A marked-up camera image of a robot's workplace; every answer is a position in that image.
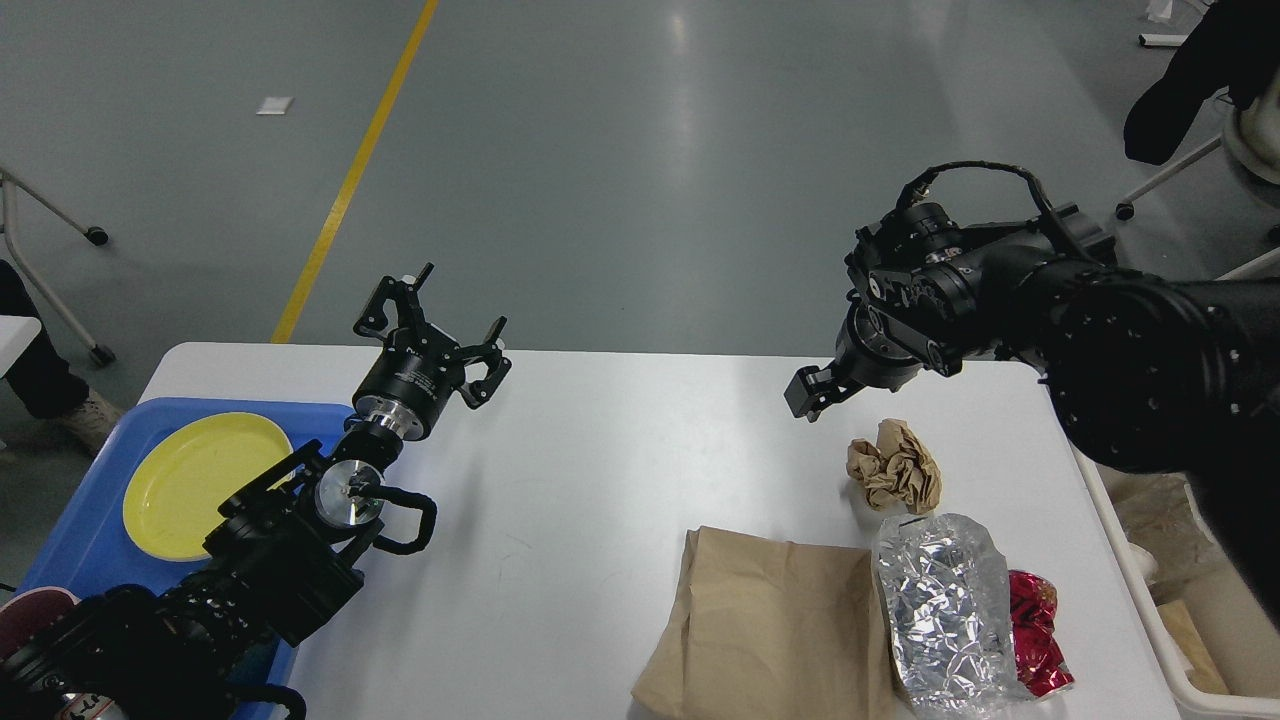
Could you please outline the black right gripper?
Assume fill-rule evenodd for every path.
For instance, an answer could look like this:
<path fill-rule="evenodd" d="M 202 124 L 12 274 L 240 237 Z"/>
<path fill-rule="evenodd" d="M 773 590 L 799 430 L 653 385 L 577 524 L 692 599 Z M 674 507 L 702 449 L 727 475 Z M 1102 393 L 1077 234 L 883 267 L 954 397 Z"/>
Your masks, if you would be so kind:
<path fill-rule="evenodd" d="M 855 300 L 838 331 L 832 363 L 799 368 L 783 391 L 796 419 L 815 421 L 820 414 L 865 388 L 897 392 L 916 377 L 923 364 L 890 341 Z"/>

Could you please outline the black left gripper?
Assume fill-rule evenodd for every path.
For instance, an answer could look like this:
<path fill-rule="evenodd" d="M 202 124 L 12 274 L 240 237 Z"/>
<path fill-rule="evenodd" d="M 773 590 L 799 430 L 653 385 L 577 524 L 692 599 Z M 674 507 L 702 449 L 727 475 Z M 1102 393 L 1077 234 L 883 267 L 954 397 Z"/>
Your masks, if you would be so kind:
<path fill-rule="evenodd" d="M 375 286 L 352 332 L 381 345 L 380 354 L 353 393 L 355 415 L 381 424 L 403 441 L 429 437 L 451 396 L 458 391 L 468 409 L 488 404 L 512 368 L 498 316 L 485 337 L 460 346 L 452 338 L 425 340 L 428 319 L 419 293 L 435 265 L 416 275 L 384 275 Z M 468 380 L 467 369 L 483 365 L 483 377 Z"/>

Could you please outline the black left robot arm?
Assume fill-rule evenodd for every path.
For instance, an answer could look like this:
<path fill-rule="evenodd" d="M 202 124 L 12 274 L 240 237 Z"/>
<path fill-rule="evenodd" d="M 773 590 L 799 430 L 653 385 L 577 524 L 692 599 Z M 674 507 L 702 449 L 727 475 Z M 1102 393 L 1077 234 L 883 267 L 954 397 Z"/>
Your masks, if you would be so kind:
<path fill-rule="evenodd" d="M 512 366 L 506 316 L 475 345 L 428 319 L 431 272 L 381 278 L 355 323 L 381 350 L 333 450 L 311 439 L 228 495 L 209 562 L 169 591 L 113 587 L 5 653 L 5 719 L 229 719 L 243 705 L 307 716 L 298 691 L 236 682 L 236 667 L 257 644 L 297 647 L 325 626 L 364 588 L 367 551 L 429 546 L 436 502 L 389 486 L 387 470 L 453 396 L 481 407 Z"/>

